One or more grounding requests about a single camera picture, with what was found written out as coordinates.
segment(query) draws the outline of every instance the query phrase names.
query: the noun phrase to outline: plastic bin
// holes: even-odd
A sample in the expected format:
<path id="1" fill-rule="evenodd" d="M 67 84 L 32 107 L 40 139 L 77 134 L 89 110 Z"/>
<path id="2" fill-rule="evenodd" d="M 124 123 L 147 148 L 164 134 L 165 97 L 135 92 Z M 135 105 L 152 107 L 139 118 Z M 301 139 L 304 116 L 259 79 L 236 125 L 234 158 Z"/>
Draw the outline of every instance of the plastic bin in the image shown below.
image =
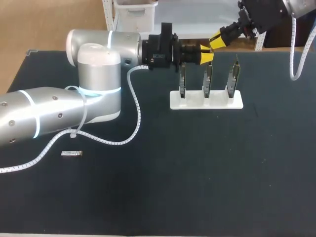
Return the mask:
<path id="1" fill-rule="evenodd" d="M 155 25 L 155 7 L 153 0 L 114 0 L 119 13 L 121 30 L 126 32 L 151 32 Z"/>

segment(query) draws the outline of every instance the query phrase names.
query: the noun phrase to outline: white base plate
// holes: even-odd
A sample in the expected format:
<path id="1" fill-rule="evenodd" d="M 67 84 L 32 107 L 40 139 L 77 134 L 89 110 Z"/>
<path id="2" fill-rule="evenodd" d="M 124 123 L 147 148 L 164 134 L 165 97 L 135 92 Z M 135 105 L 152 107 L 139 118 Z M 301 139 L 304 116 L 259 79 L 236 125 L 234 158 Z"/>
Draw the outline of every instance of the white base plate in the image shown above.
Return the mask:
<path id="1" fill-rule="evenodd" d="M 186 90 L 186 98 L 180 98 L 180 92 L 170 92 L 170 109 L 172 110 L 240 110 L 243 108 L 239 90 L 234 98 L 229 98 L 227 90 L 211 90 L 209 98 L 204 98 L 202 90 Z"/>

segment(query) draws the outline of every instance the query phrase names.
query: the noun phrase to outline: wooden floor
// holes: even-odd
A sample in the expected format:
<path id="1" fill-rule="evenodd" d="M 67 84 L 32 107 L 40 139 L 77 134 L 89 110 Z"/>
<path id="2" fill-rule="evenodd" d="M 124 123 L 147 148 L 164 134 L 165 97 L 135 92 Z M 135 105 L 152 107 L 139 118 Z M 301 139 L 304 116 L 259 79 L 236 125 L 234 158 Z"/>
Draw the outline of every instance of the wooden floor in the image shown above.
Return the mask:
<path id="1" fill-rule="evenodd" d="M 0 0 L 0 94 L 11 85 L 28 49 L 65 50 L 71 29 L 105 30 L 102 1 Z M 254 45 L 254 40 L 239 39 L 223 50 L 253 51 Z"/>

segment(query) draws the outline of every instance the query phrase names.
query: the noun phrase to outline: white shelf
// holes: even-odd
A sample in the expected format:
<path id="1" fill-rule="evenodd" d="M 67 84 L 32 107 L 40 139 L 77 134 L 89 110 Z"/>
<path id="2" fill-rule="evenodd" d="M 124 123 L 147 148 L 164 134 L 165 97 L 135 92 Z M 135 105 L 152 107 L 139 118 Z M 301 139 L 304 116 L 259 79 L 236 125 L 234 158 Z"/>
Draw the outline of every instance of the white shelf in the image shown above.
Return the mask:
<path id="1" fill-rule="evenodd" d="M 180 39 L 207 39 L 223 27 L 238 20 L 236 0 L 160 0 L 156 7 L 155 29 L 140 33 L 143 40 L 148 35 L 159 35 L 162 22 L 173 23 L 173 32 Z M 120 31 L 118 17 L 117 31 Z"/>

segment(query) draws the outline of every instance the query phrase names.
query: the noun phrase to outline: black table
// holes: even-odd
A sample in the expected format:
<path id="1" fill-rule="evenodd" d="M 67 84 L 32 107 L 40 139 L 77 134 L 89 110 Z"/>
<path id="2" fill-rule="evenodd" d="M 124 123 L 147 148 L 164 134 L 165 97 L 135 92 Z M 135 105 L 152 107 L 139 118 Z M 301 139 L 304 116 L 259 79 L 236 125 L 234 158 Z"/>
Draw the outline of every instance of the black table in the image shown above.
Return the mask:
<path id="1" fill-rule="evenodd" d="M 103 145 L 65 135 L 30 169 L 0 175 L 0 233 L 239 236 L 316 233 L 316 54 L 290 81 L 288 53 L 239 53 L 244 108 L 172 111 L 174 70 L 140 71 L 135 139 Z M 235 59 L 217 53 L 212 89 Z M 118 119 L 84 131 L 115 141 L 135 128 L 122 72 Z M 188 68 L 187 89 L 203 69 Z M 31 53 L 9 91 L 78 84 L 64 52 Z M 53 134 L 0 148 L 0 166 L 34 159 Z M 83 150 L 82 158 L 61 151 Z"/>

